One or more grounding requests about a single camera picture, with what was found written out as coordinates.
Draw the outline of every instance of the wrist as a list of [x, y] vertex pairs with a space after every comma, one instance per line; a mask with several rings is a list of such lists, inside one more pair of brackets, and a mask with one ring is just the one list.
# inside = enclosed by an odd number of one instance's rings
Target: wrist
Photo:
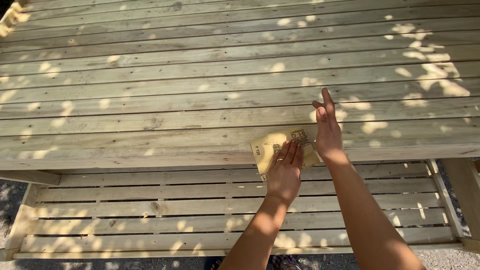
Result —
[[267, 204], [276, 208], [285, 207], [286, 208], [285, 211], [287, 211], [287, 209], [290, 207], [291, 202], [288, 202], [286, 199], [280, 196], [267, 193], [267, 195], [265, 195], [264, 204]]
[[327, 153], [319, 152], [318, 154], [327, 166], [350, 164], [348, 156], [340, 149], [328, 151]]

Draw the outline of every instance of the hand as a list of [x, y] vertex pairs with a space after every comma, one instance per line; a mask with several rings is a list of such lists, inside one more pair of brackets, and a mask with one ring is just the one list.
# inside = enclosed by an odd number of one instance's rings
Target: hand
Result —
[[273, 162], [267, 174], [265, 199], [280, 199], [287, 207], [293, 202], [300, 189], [300, 169], [303, 163], [303, 149], [295, 139], [286, 141], [282, 150], [273, 155]]
[[335, 117], [335, 103], [327, 88], [322, 89], [324, 103], [314, 101], [317, 109], [318, 133], [316, 138], [317, 151], [325, 163], [342, 164], [349, 162], [342, 146], [342, 131]]

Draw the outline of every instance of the wooden slat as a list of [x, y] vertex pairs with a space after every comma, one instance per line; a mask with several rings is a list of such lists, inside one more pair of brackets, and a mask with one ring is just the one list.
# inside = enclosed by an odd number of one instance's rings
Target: wooden slat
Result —
[[[477, 0], [461, 0], [456, 1], [456, 3], [462, 4], [476, 4], [479, 3]], [[44, 28], [36, 29], [30, 31], [16, 31], [15, 28], [9, 29], [13, 32], [9, 34], [8, 41], [15, 40], [26, 40], [34, 38], [47, 38], [47, 37], [64, 37], [64, 36], [76, 36], [76, 35], [86, 35], [94, 33], [108, 33], [108, 32], [117, 32], [117, 31], [127, 31], [127, 30], [136, 30], [136, 29], [153, 29], [153, 28], [162, 28], [162, 27], [173, 27], [173, 26], [188, 26], [188, 25], [204, 25], [204, 24], [213, 24], [213, 23], [228, 23], [228, 22], [238, 22], [238, 21], [249, 21], [249, 20], [264, 20], [264, 19], [274, 19], [274, 18], [288, 18], [292, 16], [307, 16], [307, 15], [322, 15], [322, 18], [325, 17], [327, 21], [331, 16], [335, 16], [334, 13], [339, 12], [367, 12], [369, 10], [377, 9], [392, 9], [392, 8], [407, 8], [407, 7], [422, 7], [422, 6], [436, 6], [436, 5], [450, 5], [452, 2], [448, 0], [437, 0], [432, 2], [431, 0], [407, 0], [407, 1], [349, 1], [348, 5], [345, 5], [341, 2], [330, 2], [330, 3], [317, 3], [310, 5], [298, 5], [294, 9], [291, 7], [275, 7], [275, 8], [264, 8], [257, 9], [255, 12], [251, 10], [245, 11], [234, 11], [234, 12], [216, 12], [214, 16], [208, 13], [202, 14], [192, 14], [192, 15], [179, 15], [179, 16], [169, 16], [169, 17], [160, 17], [160, 18], [149, 18], [149, 19], [136, 19], [128, 21], [116, 21], [108, 23], [96, 23], [88, 25], [73, 25], [73, 26], [62, 26], [55, 28]], [[391, 13], [392, 11], [386, 11], [383, 16], [377, 17], [377, 21], [385, 20], [386, 15], [396, 15]], [[350, 14], [342, 14], [338, 17], [349, 17]], [[342, 19], [339, 21], [339, 24], [349, 24], [355, 23], [348, 21], [348, 19]]]
[[[371, 159], [427, 159], [429, 157], [470, 157], [480, 156], [478, 149], [479, 136], [460, 137], [424, 137], [424, 138], [389, 138], [382, 140], [369, 140], [349, 142], [345, 147], [351, 161]], [[217, 149], [221, 147], [205, 147], [204, 150], [194, 152], [190, 149], [184, 152], [190, 154], [163, 155], [167, 148], [119, 148], [119, 149], [80, 149], [41, 151], [41, 155], [33, 158], [38, 151], [0, 153], [4, 158], [0, 164], [2, 168], [16, 170], [55, 170], [55, 169], [80, 169], [80, 168], [130, 168], [163, 166], [199, 166], [199, 165], [234, 165], [252, 164], [255, 162], [251, 150], [237, 152], [237, 145], [228, 151]]]
[[[145, 40], [112, 44], [96, 44], [91, 46], [75, 46], [35, 51], [13, 51], [2, 53], [2, 63], [41, 61], [59, 58], [77, 58], [90, 56], [106, 56], [137, 52], [170, 51], [178, 49], [223, 48], [238, 45], [260, 45], [285, 43], [291, 41], [324, 40], [346, 37], [364, 37], [376, 35], [408, 34], [412, 27], [419, 33], [432, 31], [478, 30], [476, 25], [480, 17], [428, 19], [415, 21], [382, 22], [372, 24], [337, 25], [326, 27], [299, 28], [292, 30], [276, 30], [243, 34], [215, 35], [208, 37], [183, 37], [173, 39]], [[416, 41], [417, 35], [409, 35]], [[50, 72], [61, 71], [60, 67], [51, 67]]]
[[[443, 243], [443, 244], [425, 244], [409, 245], [416, 250], [438, 250], [438, 249], [458, 249], [462, 250], [462, 243]], [[164, 257], [208, 257], [208, 256], [226, 256], [228, 249], [220, 250], [176, 250], [176, 251], [117, 251], [117, 252], [19, 252], [14, 254], [14, 258], [60, 258], [60, 259], [92, 259], [92, 258], [164, 258]], [[353, 253], [351, 247], [297, 247], [297, 248], [272, 248], [272, 255], [275, 254], [332, 254], [332, 253]]]
[[471, 158], [442, 159], [471, 236], [480, 240], [480, 176]]
[[[385, 210], [394, 226], [448, 223], [443, 209]], [[186, 233], [243, 231], [250, 215], [195, 216], [149, 219], [34, 220], [27, 234]], [[341, 212], [292, 213], [282, 230], [344, 228]]]
[[[355, 165], [363, 178], [428, 176], [425, 164]], [[325, 166], [312, 167], [301, 172], [303, 180], [328, 180], [330, 172]], [[261, 182], [257, 169], [205, 170], [180, 172], [130, 172], [63, 175], [59, 186], [110, 186], [149, 184]]]
[[[389, 66], [389, 67], [363, 67], [352, 69], [338, 69], [338, 70], [323, 70], [323, 71], [304, 71], [304, 72], [292, 72], [283, 74], [259, 74], [259, 75], [246, 75], [246, 76], [228, 76], [228, 77], [212, 77], [212, 78], [193, 78], [183, 80], [163, 80], [161, 83], [158, 81], [147, 82], [127, 82], [116, 84], [95, 84], [88, 86], [62, 86], [62, 87], [45, 87], [40, 89], [14, 89], [9, 91], [1, 91], [2, 100], [12, 100], [20, 102], [25, 100], [27, 95], [32, 94], [32, 98], [36, 98], [41, 95], [45, 95], [47, 98], [51, 96], [59, 95], [59, 98], [65, 100], [68, 98], [111, 98], [112, 89], [117, 92], [116, 96], [129, 97], [129, 96], [147, 96], [162, 94], [181, 94], [181, 93], [199, 93], [199, 92], [226, 92], [226, 91], [239, 91], [239, 90], [255, 90], [255, 89], [275, 89], [283, 87], [301, 87], [301, 86], [330, 86], [338, 84], [363, 84], [381, 81], [411, 81], [421, 75], [421, 79], [440, 79], [440, 88], [445, 87], [445, 94], [447, 96], [458, 96], [456, 93], [465, 92], [463, 90], [455, 90], [456, 85], [462, 85], [458, 80], [444, 80], [454, 79], [456, 77], [479, 77], [478, 62], [457, 62], [454, 64], [445, 63], [429, 65], [402, 65], [402, 66]], [[445, 74], [440, 71], [442, 66], [444, 68], [454, 69], [461, 73], [450, 72]], [[412, 77], [405, 77], [396, 72], [398, 68], [404, 68], [412, 74]], [[397, 85], [396, 89], [401, 87], [412, 87], [413, 89], [429, 89], [430, 87], [438, 87], [435, 84], [429, 84], [428, 82], [403, 82]], [[365, 86], [333, 86], [335, 92], [333, 95], [337, 95], [336, 91], [343, 91], [343, 88], [353, 91], [355, 87], [359, 89], [367, 89]], [[381, 88], [382, 84], [372, 86]]]
[[[452, 149], [444, 151], [454, 144], [469, 144], [475, 142], [479, 132], [480, 119], [432, 119], [415, 121], [389, 121], [380, 123], [379, 126], [365, 126], [364, 123], [343, 123], [344, 146], [350, 159], [371, 160], [373, 157], [384, 157], [383, 152], [375, 152], [369, 144], [375, 141], [382, 147], [399, 147], [405, 144], [405, 149], [395, 154], [408, 154], [408, 147], [421, 148], [424, 146], [442, 145], [423, 153], [414, 151], [406, 159], [414, 159], [419, 154], [420, 158], [431, 156], [444, 157], [448, 154], [461, 154], [466, 151]], [[287, 127], [255, 127], [255, 128], [226, 128], [207, 130], [183, 130], [162, 132], [135, 132], [84, 135], [45, 135], [32, 137], [0, 137], [0, 157], [6, 168], [12, 169], [23, 163], [24, 170], [63, 168], [118, 168], [118, 167], [158, 167], [162, 166], [193, 166], [193, 165], [218, 165], [218, 164], [252, 164], [255, 160], [252, 155], [250, 142], [259, 134], [270, 134]], [[316, 137], [315, 125], [304, 126], [310, 138]], [[451, 138], [465, 138], [465, 140], [452, 140]], [[88, 163], [85, 158], [100, 158]], [[387, 160], [394, 159], [389, 155]], [[46, 162], [48, 167], [39, 167], [39, 163]]]
[[[433, 179], [366, 180], [370, 192], [435, 192]], [[265, 196], [266, 183], [42, 189], [38, 202]], [[303, 182], [299, 195], [336, 194], [333, 182]]]
[[2, 251], [0, 259], [2, 261], [12, 260], [12, 255], [19, 251], [22, 246], [23, 238], [26, 236], [26, 230], [32, 221], [36, 197], [40, 191], [40, 185], [28, 184], [20, 208], [18, 209], [15, 221], [13, 222], [10, 234], [6, 238], [5, 249]]
[[[346, 39], [333, 39], [322, 41], [304, 41], [295, 43], [283, 44], [267, 44], [267, 45], [252, 45], [230, 47], [222, 49], [192, 49], [179, 50], [168, 52], [151, 52], [151, 53], [136, 53], [123, 54], [115, 56], [97, 56], [97, 57], [83, 57], [66, 60], [50, 60], [20, 62], [14, 64], [0, 65], [0, 69], [4, 70], [2, 76], [12, 76], [21, 74], [44, 74], [50, 73], [52, 70], [58, 68], [58, 71], [81, 71], [102, 68], [118, 68], [118, 67], [134, 67], [147, 66], [159, 64], [178, 64], [178, 63], [192, 63], [192, 62], [206, 62], [206, 61], [229, 61], [242, 59], [258, 59], [267, 57], [285, 57], [296, 55], [313, 55], [322, 53], [332, 53], [329, 55], [322, 55], [323, 57], [338, 59], [342, 55], [348, 54], [333, 54], [334, 52], [359, 51], [359, 50], [376, 50], [376, 49], [406, 49], [406, 55], [418, 55], [418, 50], [425, 51], [429, 55], [429, 60], [440, 61], [442, 54], [453, 55], [454, 57], [461, 57], [456, 55], [455, 51], [458, 46], [447, 46], [446, 48], [437, 48], [437, 46], [445, 45], [461, 45], [480, 43], [480, 31], [455, 31], [455, 32], [440, 32], [440, 33], [426, 33], [429, 37], [430, 44], [435, 44], [436, 47], [418, 48], [416, 44], [412, 45], [410, 37], [402, 35], [392, 35], [391, 40], [383, 36], [375, 37], [357, 37]], [[420, 61], [419, 59], [410, 59], [410, 61]], [[339, 65], [334, 61], [329, 61], [329, 65]]]
[[[418, 56], [419, 51], [430, 53], [420, 53], [423, 59], [418, 59], [420, 58]], [[448, 46], [446, 48], [387, 49], [0, 77], [1, 81], [6, 82], [0, 85], [0, 89], [59, 86], [62, 82], [64, 85], [80, 85], [479, 59], [480, 45], [474, 44]], [[413, 75], [407, 72], [404, 76], [412, 77]]]
[[72, 6], [84, 6], [84, 5], [93, 5], [97, 4], [105, 4], [105, 3], [115, 3], [115, 2], [122, 2], [125, 0], [29, 0], [26, 6], [36, 6], [42, 7], [43, 9], [55, 9], [55, 8], [63, 8], [63, 7], [72, 7]]
[[[448, 227], [397, 229], [409, 244], [452, 242]], [[186, 233], [84, 237], [26, 237], [21, 252], [192, 250], [231, 248], [241, 233]], [[275, 247], [349, 245], [346, 230], [279, 232]]]
[[[345, 0], [323, 0], [322, 2], [336, 2]], [[68, 25], [84, 25], [93, 23], [103, 23], [112, 21], [146, 19], [155, 17], [169, 17], [174, 15], [187, 15], [209, 12], [225, 12], [236, 10], [252, 10], [269, 8], [276, 6], [294, 6], [299, 4], [310, 4], [311, 0], [297, 0], [295, 2], [289, 0], [275, 0], [272, 4], [263, 0], [230, 0], [225, 2], [206, 2], [195, 5], [182, 5], [177, 7], [151, 7], [146, 9], [113, 11], [96, 14], [72, 15], [62, 18], [38, 19], [34, 21], [18, 22], [15, 24], [17, 30], [32, 30], [48, 27], [68, 26]]]
[[[330, 89], [330, 94], [334, 100], [346, 102], [351, 96], [358, 98], [358, 101], [375, 101], [375, 100], [389, 100], [392, 98], [395, 99], [408, 99], [409, 94], [415, 92], [422, 92], [423, 98], [438, 98], [438, 97], [461, 97], [461, 96], [475, 96], [478, 93], [480, 84], [478, 78], [466, 78], [466, 79], [450, 79], [450, 80], [431, 80], [431, 81], [406, 81], [406, 82], [390, 82], [390, 83], [373, 83], [373, 84], [360, 84], [360, 85], [332, 85], [328, 86]], [[208, 99], [214, 100], [219, 98], [222, 103], [226, 103], [232, 99], [228, 99], [228, 94], [234, 93], [239, 90], [254, 90], [255, 85], [239, 85], [233, 84], [229, 85], [228, 88], [222, 87], [221, 85], [209, 85], [198, 87], [198, 88], [183, 88], [183, 87], [162, 87], [157, 81], [146, 81], [142, 84], [138, 83], [112, 83], [112, 84], [101, 84], [101, 85], [81, 85], [81, 86], [60, 86], [60, 87], [44, 87], [44, 88], [34, 88], [34, 89], [15, 89], [15, 90], [6, 90], [0, 91], [0, 102], [1, 103], [17, 103], [17, 102], [44, 102], [44, 101], [53, 101], [53, 100], [73, 100], [73, 99], [88, 99], [88, 98], [109, 98], [109, 108], [114, 108], [118, 106], [117, 102], [122, 100], [125, 104], [125, 107], [129, 108], [134, 106], [130, 100], [133, 100], [135, 96], [151, 96], [159, 94], [193, 94], [208, 92], [205, 95], [208, 95]], [[389, 89], [392, 93], [395, 93], [393, 97], [390, 94], [390, 91], [385, 91]], [[295, 96], [305, 96], [304, 102], [307, 100], [310, 101], [312, 98], [317, 99], [318, 96], [313, 96], [315, 90], [319, 90], [318, 87], [302, 87], [297, 89], [282, 89], [281, 91], [276, 91], [276, 95], [281, 95], [282, 93], [289, 91], [296, 91]], [[213, 92], [224, 92], [220, 94], [223, 96], [211, 94]], [[257, 92], [257, 95], [261, 93], [267, 93], [268, 91]], [[241, 106], [241, 99], [246, 98], [248, 95], [240, 95], [235, 99], [235, 104]], [[155, 97], [145, 97], [138, 98], [137, 100], [142, 104], [148, 104], [151, 99]], [[189, 96], [170, 96], [169, 100], [174, 100], [175, 98], [182, 98], [185, 103], [189, 103], [191, 108], [196, 108], [197, 103], [201, 103], [201, 98], [195, 98], [195, 102], [189, 102]], [[78, 109], [86, 106], [88, 101], [75, 101], [74, 106]]]
[[[365, 103], [342, 103], [337, 115], [339, 122], [372, 120], [405, 120], [422, 118], [480, 116], [477, 110], [480, 98], [443, 98], [424, 101], [380, 101]], [[79, 116], [67, 118], [40, 118], [3, 120], [1, 136], [46, 135], [71, 133], [101, 133], [126, 131], [153, 131], [175, 129], [198, 129], [241, 127], [254, 125], [288, 125], [315, 123], [311, 117], [314, 108], [310, 105], [252, 109], [180, 111], [147, 114], [105, 116]], [[367, 124], [364, 129], [375, 130], [378, 125]]]
[[[436, 193], [373, 195], [382, 209], [441, 206]], [[36, 204], [33, 217], [106, 217], [254, 213], [263, 198]], [[288, 212], [339, 211], [336, 196], [297, 197]]]
[[168, 7], [173, 6], [181, 8], [184, 5], [191, 5], [196, 3], [206, 2], [220, 2], [225, 0], [183, 0], [181, 5], [178, 5], [177, 0], [79, 0], [79, 1], [65, 1], [52, 0], [48, 2], [29, 3], [22, 10], [28, 13], [29, 20], [56, 18], [70, 15], [93, 14], [110, 11], [126, 11], [145, 8]]
[[[455, 82], [438, 80], [430, 82], [432, 88], [425, 94], [412, 95], [412, 91], [418, 88], [413, 83], [387, 83], [368, 84], [362, 86], [333, 86], [329, 87], [332, 97], [340, 102], [349, 101], [376, 101], [385, 99], [404, 99], [404, 104], [412, 98], [443, 98], [445, 96], [475, 97], [480, 94], [478, 78], [465, 79], [460, 85]], [[111, 95], [121, 95], [111, 90]], [[212, 110], [229, 108], [257, 108], [289, 105], [310, 105], [312, 100], [319, 99], [321, 89], [319, 87], [302, 87], [289, 89], [269, 89], [255, 91], [235, 91], [221, 93], [204, 93], [190, 95], [170, 96], [143, 96], [123, 98], [96, 98], [73, 101], [52, 101], [42, 102], [41, 106], [36, 103], [13, 103], [2, 106], [0, 119], [34, 118], [34, 117], [57, 117], [57, 116], [82, 116], [82, 115], [104, 115], [123, 113], [145, 113], [161, 111], [185, 111], [185, 110]], [[342, 107], [355, 107], [355, 104], [345, 103]]]
[[[422, 160], [366, 160], [352, 161], [353, 165], [370, 165], [380, 163], [423, 163]], [[257, 164], [213, 165], [213, 166], [170, 166], [170, 167], [140, 167], [140, 168], [92, 168], [92, 169], [64, 169], [43, 170], [43, 172], [55, 174], [98, 174], [98, 173], [125, 173], [125, 172], [173, 172], [173, 171], [197, 171], [197, 170], [233, 170], [233, 169], [256, 169]]]
[[[6, 40], [12, 39], [7, 43], [0, 43], [0, 48], [3, 52], [7, 51], [22, 51], [32, 49], [47, 49], [56, 47], [70, 47], [81, 45], [93, 45], [102, 43], [116, 43], [116, 42], [132, 42], [152, 39], [168, 39], [179, 37], [199, 37], [211, 36], [212, 34], [238, 34], [244, 32], [258, 32], [258, 31], [274, 31], [281, 29], [295, 29], [298, 25], [307, 24], [308, 27], [319, 26], [335, 26], [344, 24], [364, 24], [364, 23], [380, 23], [391, 21], [389, 18], [395, 18], [395, 21], [400, 24], [406, 24], [405, 20], [414, 19], [429, 19], [429, 18], [455, 18], [455, 17], [471, 17], [478, 15], [480, 5], [455, 5], [455, 6], [434, 6], [434, 7], [417, 7], [417, 8], [400, 8], [389, 10], [373, 10], [362, 12], [348, 12], [348, 13], [334, 13], [323, 14], [321, 20], [315, 20], [316, 15], [312, 15], [312, 19], [305, 22], [305, 16], [287, 17], [279, 19], [265, 19], [253, 21], [228, 22], [219, 24], [207, 25], [191, 25], [191, 26], [176, 26], [167, 28], [154, 29], [139, 29], [123, 31], [121, 33], [98, 33], [90, 35], [78, 35], [66, 37], [39, 37], [32, 42], [33, 37], [25, 36], [22, 40], [14, 41], [10, 36]], [[136, 48], [138, 52], [145, 48]]]
[[42, 185], [58, 185], [60, 175], [40, 171], [0, 171], [0, 179]]

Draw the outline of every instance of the bench leg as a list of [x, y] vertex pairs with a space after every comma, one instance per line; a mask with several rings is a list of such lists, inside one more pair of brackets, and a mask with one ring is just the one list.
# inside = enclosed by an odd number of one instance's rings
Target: bench leg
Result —
[[20, 251], [23, 240], [26, 236], [26, 230], [30, 225], [30, 221], [32, 220], [34, 206], [39, 190], [40, 185], [28, 184], [27, 191], [25, 192], [22, 204], [18, 209], [15, 222], [13, 223], [12, 230], [10, 231], [5, 244], [5, 249], [0, 250], [0, 261], [12, 260], [13, 254]]
[[471, 238], [462, 238], [465, 250], [480, 253], [480, 176], [471, 158], [442, 159]]
[[60, 177], [59, 174], [41, 171], [0, 171], [0, 179], [33, 184], [58, 185]]

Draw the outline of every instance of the forearm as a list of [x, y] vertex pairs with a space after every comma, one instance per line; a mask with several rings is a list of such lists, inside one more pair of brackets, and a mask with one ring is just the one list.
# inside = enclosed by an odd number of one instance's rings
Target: forearm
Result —
[[265, 197], [219, 270], [265, 270], [287, 208], [281, 199]]
[[423, 266], [377, 205], [347, 157], [328, 162], [350, 244], [363, 269]]

